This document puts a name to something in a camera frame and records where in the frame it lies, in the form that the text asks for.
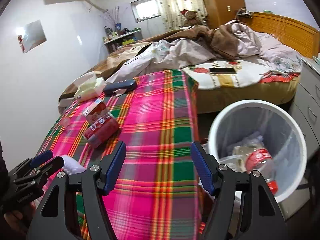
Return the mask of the person left hand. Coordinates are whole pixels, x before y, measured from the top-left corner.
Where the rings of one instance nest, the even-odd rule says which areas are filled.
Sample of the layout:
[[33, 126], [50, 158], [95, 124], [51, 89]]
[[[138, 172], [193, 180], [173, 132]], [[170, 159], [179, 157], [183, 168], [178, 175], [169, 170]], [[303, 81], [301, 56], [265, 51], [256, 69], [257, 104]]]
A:
[[4, 219], [15, 233], [19, 236], [25, 237], [35, 211], [36, 205], [34, 202], [31, 202], [27, 206], [20, 208], [20, 210], [6, 213], [4, 215]]

